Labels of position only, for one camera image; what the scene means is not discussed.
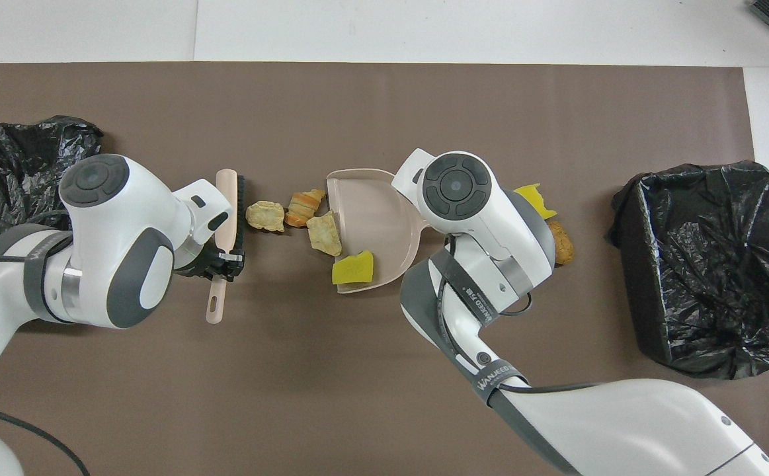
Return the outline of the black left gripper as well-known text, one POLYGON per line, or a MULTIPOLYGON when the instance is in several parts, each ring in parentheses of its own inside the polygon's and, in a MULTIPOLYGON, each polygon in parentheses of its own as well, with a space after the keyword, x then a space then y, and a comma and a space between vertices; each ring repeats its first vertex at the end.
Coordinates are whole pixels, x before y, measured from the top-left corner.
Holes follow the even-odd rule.
POLYGON ((175 274, 185 277, 211 278, 233 282, 245 265, 245 252, 233 248, 227 252, 216 246, 205 246, 193 262, 175 269, 175 274))

